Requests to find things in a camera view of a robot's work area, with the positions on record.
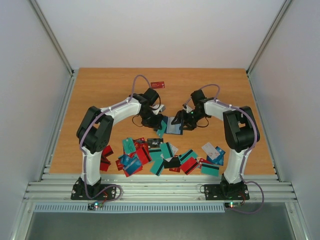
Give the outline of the teal VIP card bottom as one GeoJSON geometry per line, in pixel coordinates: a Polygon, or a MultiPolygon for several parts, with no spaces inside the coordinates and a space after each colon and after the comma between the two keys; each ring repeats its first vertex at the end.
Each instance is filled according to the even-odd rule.
{"type": "Polygon", "coordinates": [[[167,122],[168,122],[168,119],[167,118],[164,118],[162,121],[161,121],[161,127],[160,127],[160,129],[158,129],[157,131],[156,131],[156,134],[157,134],[157,136],[159,137],[159,138],[162,138],[163,137],[163,135],[166,133],[166,131],[167,131],[167,122]]]}

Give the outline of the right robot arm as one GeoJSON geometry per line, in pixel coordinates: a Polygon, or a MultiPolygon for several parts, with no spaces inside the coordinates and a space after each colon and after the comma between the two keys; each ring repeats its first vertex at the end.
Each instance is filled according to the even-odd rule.
{"type": "Polygon", "coordinates": [[[244,169],[248,157],[260,140],[260,133],[249,106],[236,107],[224,103],[216,97],[205,97],[201,89],[190,95],[194,108],[187,104],[178,111],[172,125],[181,125],[181,129],[192,131],[199,120],[215,117],[223,121],[225,140],[230,148],[226,170],[222,174],[218,187],[224,198],[232,198],[245,187],[244,169]]]}

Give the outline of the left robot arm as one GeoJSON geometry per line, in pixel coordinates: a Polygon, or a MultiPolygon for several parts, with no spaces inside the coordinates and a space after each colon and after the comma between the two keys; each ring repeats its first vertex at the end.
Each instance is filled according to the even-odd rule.
{"type": "Polygon", "coordinates": [[[160,113],[161,107],[153,106],[157,100],[160,100],[157,91],[148,88],[145,93],[132,93],[125,100],[112,106],[92,106],[87,110],[76,132],[82,151],[82,173],[73,185],[73,197],[96,199],[102,193],[101,156],[109,143],[114,125],[138,115],[144,127],[162,129],[161,122],[164,116],[160,113]]]}

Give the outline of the blue leather card holder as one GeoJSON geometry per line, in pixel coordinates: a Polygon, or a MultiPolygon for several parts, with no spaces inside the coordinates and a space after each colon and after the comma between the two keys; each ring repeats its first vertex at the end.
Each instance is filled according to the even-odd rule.
{"type": "Polygon", "coordinates": [[[164,125],[163,129],[153,129],[158,136],[163,136],[164,134],[171,134],[171,135],[182,135],[183,129],[182,125],[180,123],[178,124],[172,124],[172,121],[174,120],[174,117],[167,117],[164,116],[163,120],[161,122],[162,125],[164,125]]]}

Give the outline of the teal vip card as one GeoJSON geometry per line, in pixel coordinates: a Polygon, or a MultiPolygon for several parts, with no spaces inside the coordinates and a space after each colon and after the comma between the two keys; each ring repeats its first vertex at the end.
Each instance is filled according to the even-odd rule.
{"type": "Polygon", "coordinates": [[[126,155],[129,155],[136,151],[134,140],[131,137],[122,140],[122,147],[126,155]]]}
{"type": "Polygon", "coordinates": [[[158,129],[157,131],[156,131],[156,134],[157,134],[157,136],[159,137],[159,138],[162,138],[163,137],[163,135],[166,133],[166,131],[167,131],[167,122],[168,122],[168,119],[167,118],[164,118],[162,121],[161,121],[161,127],[160,127],[160,129],[158,129]]]}

